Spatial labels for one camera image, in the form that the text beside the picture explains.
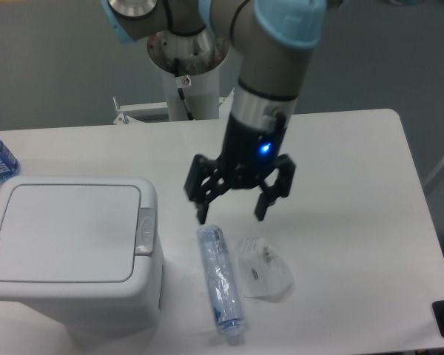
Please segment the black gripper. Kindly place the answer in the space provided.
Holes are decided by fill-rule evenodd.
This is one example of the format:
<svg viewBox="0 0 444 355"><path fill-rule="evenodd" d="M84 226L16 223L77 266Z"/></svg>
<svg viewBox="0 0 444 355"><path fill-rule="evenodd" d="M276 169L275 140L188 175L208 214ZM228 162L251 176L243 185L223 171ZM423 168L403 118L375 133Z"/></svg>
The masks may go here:
<svg viewBox="0 0 444 355"><path fill-rule="evenodd" d="M197 154L192 160L184 191L197 209L196 218L205 224L210 203L230 189L261 188L255 216L263 221L279 197L288 197L296 165L289 155L280 155L286 133L286 116L269 117L273 127L261 131L229 116L221 154L215 160Z"/></svg>

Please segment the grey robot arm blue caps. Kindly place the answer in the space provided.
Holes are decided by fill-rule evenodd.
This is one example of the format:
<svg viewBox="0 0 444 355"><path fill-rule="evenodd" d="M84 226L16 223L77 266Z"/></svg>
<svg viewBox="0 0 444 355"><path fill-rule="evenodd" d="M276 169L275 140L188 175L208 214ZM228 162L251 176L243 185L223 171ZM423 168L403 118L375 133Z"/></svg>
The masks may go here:
<svg viewBox="0 0 444 355"><path fill-rule="evenodd" d="M193 158L184 189L200 223L229 190L260 188L267 209L290 193L295 163L280 148L326 13L338 1L103 1L122 42L147 40L153 63L168 76L169 118L215 118L218 85L209 82L230 49L242 63L220 155Z"/></svg>

